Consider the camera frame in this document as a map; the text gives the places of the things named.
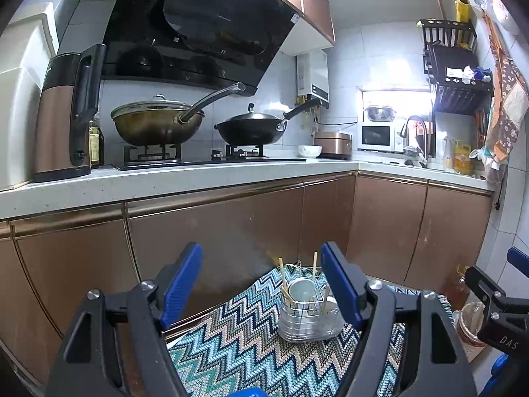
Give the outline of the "right blue white gloved hand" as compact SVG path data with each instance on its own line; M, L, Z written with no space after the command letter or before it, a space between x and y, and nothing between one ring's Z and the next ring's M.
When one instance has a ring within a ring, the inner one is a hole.
M503 354L494 362L490 370L490 378L480 392L480 397L494 397L504 394L505 385L503 385L502 375L508 360L509 356Z

